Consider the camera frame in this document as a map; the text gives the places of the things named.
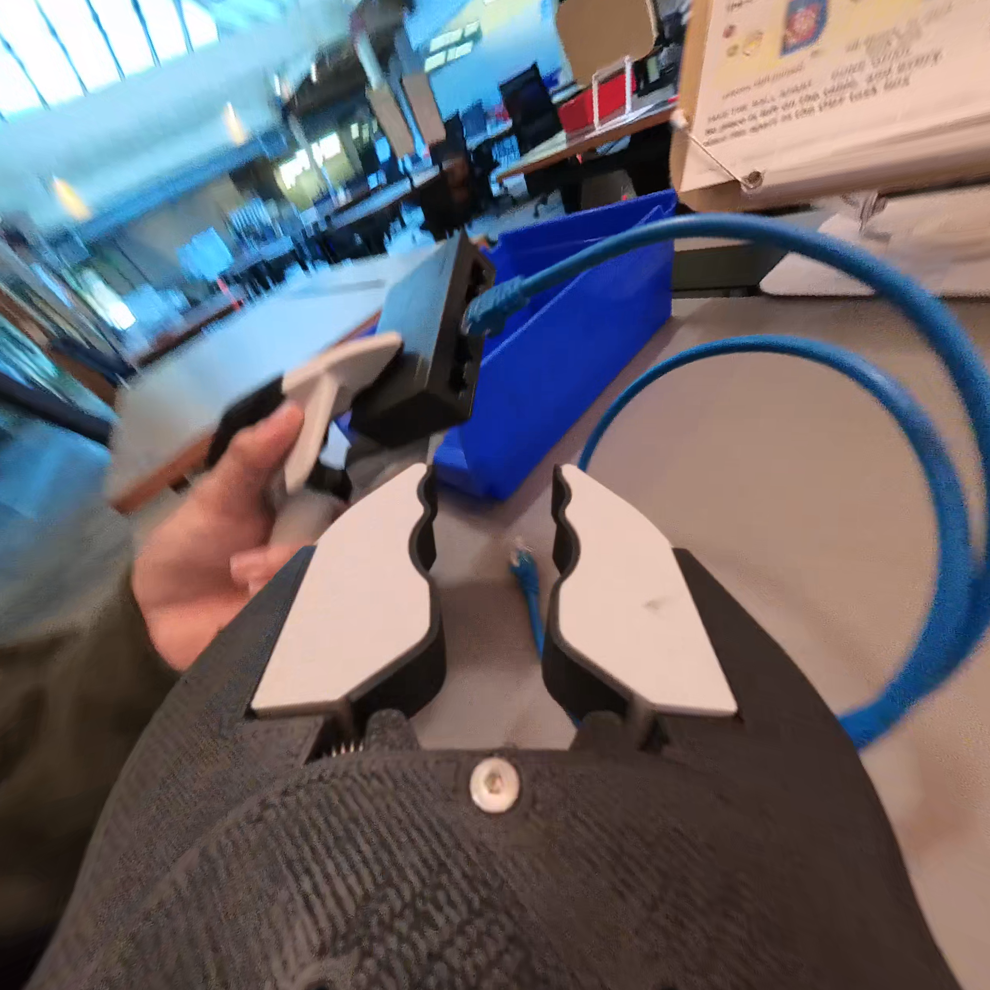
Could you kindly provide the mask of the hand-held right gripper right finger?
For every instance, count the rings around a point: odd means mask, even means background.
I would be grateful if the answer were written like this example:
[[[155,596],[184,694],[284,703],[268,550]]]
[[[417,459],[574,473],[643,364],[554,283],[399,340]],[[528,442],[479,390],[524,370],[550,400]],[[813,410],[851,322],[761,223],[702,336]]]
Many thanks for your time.
[[[572,464],[554,468],[551,515],[558,575],[541,652],[551,697],[577,719],[735,717],[735,694],[661,530]]]

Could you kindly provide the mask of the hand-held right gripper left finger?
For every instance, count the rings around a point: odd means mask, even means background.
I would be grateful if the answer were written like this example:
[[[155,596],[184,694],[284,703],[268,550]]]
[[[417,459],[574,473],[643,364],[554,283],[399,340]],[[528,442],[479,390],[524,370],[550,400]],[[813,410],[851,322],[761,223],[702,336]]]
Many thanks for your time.
[[[255,716],[411,718],[447,673],[432,465],[415,463],[346,509],[316,541],[265,671]]]

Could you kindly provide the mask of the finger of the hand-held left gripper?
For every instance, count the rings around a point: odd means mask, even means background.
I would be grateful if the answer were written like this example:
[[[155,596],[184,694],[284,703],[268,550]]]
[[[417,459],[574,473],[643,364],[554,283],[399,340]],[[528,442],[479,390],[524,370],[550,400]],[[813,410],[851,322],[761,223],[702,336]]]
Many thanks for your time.
[[[305,487],[326,444],[339,392],[340,387],[296,387],[287,392],[289,401],[302,411],[303,424],[282,469],[286,495],[293,496]]]
[[[398,333],[373,334],[342,341],[318,353],[282,377],[285,398],[303,403],[303,395],[323,378],[331,379],[355,394],[371,385],[402,353]]]

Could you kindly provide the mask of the black network switch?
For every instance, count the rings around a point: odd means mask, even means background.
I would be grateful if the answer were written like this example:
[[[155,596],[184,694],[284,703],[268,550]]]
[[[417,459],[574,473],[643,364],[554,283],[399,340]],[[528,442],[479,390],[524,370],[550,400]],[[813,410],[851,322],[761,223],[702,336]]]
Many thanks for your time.
[[[442,434],[472,412],[485,340],[466,329],[496,269],[460,230],[388,291],[376,334],[401,349],[351,408],[351,430],[387,449]]]

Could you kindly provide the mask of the person's left hand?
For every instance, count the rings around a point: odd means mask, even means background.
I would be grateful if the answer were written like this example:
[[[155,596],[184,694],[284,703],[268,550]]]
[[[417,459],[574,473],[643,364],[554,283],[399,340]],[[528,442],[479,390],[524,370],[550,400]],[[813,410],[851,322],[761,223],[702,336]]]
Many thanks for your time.
[[[217,464],[139,552],[130,585],[161,659],[184,671],[309,541],[275,541],[270,481],[298,439],[303,412],[284,402],[237,433]]]

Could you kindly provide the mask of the blue plastic bin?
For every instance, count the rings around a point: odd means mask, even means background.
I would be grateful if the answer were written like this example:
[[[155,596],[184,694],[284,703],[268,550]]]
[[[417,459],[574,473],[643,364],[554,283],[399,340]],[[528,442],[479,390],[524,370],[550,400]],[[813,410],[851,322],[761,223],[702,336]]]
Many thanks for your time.
[[[669,319],[663,241],[539,292],[485,341],[470,419],[435,455],[439,483],[503,501]]]

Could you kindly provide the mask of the black office chair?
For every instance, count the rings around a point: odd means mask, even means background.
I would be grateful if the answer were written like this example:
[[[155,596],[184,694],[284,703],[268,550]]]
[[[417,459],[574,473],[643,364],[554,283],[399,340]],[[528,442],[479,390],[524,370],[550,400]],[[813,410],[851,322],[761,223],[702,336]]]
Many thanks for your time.
[[[512,120],[521,157],[551,138],[563,134],[563,125],[548,87],[540,75],[537,62],[500,83],[499,91]],[[551,194],[563,183],[567,183],[566,173],[572,169],[572,165],[564,158],[551,166],[523,174],[526,191],[536,202],[535,218],[538,217],[539,208],[548,204]]]

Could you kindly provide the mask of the red box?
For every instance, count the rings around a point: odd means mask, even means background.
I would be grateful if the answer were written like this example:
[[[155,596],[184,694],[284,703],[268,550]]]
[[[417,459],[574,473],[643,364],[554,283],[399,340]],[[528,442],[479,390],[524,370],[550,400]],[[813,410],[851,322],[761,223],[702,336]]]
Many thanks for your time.
[[[588,86],[558,108],[563,130],[576,135],[584,130],[599,130],[612,119],[625,118],[633,112],[635,92],[633,64],[628,59],[596,71]]]

